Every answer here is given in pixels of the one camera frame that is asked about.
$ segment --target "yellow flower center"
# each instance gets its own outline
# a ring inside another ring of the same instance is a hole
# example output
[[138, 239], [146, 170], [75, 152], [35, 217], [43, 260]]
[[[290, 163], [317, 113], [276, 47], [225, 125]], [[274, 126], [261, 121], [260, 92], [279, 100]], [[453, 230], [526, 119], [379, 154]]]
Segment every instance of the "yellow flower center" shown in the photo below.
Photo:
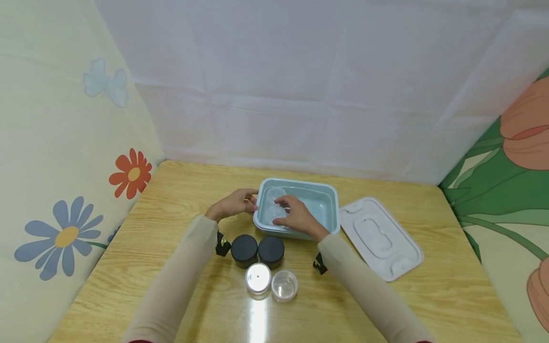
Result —
[[134, 167], [132, 168], [132, 170], [130, 170], [130, 172], [128, 173], [128, 179], [130, 181], [135, 181], [137, 180], [137, 178], [139, 177], [139, 175], [141, 175], [141, 170], [139, 169], [139, 167]]
[[55, 245], [64, 248], [70, 245], [78, 237], [78, 228], [75, 226], [69, 226], [55, 237]]

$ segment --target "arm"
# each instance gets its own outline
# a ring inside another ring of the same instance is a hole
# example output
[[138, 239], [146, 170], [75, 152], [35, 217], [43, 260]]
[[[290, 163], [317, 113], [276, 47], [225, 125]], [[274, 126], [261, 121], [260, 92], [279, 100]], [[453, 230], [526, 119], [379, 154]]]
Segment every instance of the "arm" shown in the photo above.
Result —
[[328, 270], [355, 298], [387, 342], [434, 342], [433, 336], [399, 294], [340, 236], [326, 235], [318, 248]]
[[122, 343], [173, 343], [202, 270], [217, 244], [220, 220], [253, 213], [256, 189], [239, 189], [215, 203], [187, 228], [175, 252], [137, 308]]
[[419, 321], [404, 300], [368, 267], [341, 237], [329, 232], [293, 195], [275, 200], [290, 207], [286, 218], [277, 218], [284, 225], [310, 235], [322, 254], [322, 261], [389, 343], [434, 342], [427, 328]]

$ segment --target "beige sleeve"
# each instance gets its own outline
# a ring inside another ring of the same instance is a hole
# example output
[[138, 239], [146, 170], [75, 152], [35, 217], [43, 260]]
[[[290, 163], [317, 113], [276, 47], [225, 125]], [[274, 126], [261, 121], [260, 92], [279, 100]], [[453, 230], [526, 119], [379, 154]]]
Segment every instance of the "beige sleeve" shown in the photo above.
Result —
[[387, 342], [434, 342], [433, 336], [398, 293], [368, 267], [340, 236], [326, 236], [318, 248], [328, 271], [355, 298]]
[[122, 343], [173, 343], [200, 274], [217, 244], [217, 223], [198, 216], [145, 293]]

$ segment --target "butterfly drawing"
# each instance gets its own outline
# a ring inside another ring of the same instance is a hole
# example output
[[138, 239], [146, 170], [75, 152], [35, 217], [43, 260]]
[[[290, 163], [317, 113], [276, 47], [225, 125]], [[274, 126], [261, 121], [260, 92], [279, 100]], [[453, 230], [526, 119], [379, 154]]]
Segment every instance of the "butterfly drawing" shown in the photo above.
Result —
[[84, 73], [84, 92], [90, 97], [104, 93], [116, 106], [126, 107], [129, 99], [126, 71], [120, 68], [114, 77], [107, 76], [107, 63], [103, 58], [92, 60], [90, 65], [89, 73]]

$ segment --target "blue flower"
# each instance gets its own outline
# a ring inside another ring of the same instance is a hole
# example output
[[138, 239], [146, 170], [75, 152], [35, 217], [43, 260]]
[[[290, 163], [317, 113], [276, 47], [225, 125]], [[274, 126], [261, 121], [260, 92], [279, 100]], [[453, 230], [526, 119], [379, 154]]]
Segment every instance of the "blue flower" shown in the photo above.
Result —
[[114, 235], [116, 235], [116, 233], [118, 232], [118, 230], [120, 229], [120, 226], [118, 227], [118, 229], [114, 230], [113, 234], [110, 235], [108, 238], [107, 238], [107, 241], [110, 243], [113, 241], [113, 238], [114, 238]]
[[50, 280], [57, 274], [57, 266], [61, 254], [61, 265], [65, 275], [74, 273], [74, 247], [81, 255], [88, 256], [92, 252], [92, 246], [79, 238], [93, 239], [99, 237], [99, 230], [90, 230], [103, 220], [103, 216], [97, 216], [88, 221], [93, 211], [93, 205], [89, 204], [84, 209], [84, 198], [79, 196], [71, 205], [70, 213], [64, 200], [58, 201], [53, 206], [53, 216], [61, 231], [42, 221], [33, 220], [25, 225], [25, 231], [36, 237], [46, 239], [23, 244], [15, 251], [14, 257], [20, 262], [29, 262], [43, 254], [36, 261], [36, 269], [44, 267], [40, 273], [42, 280]]

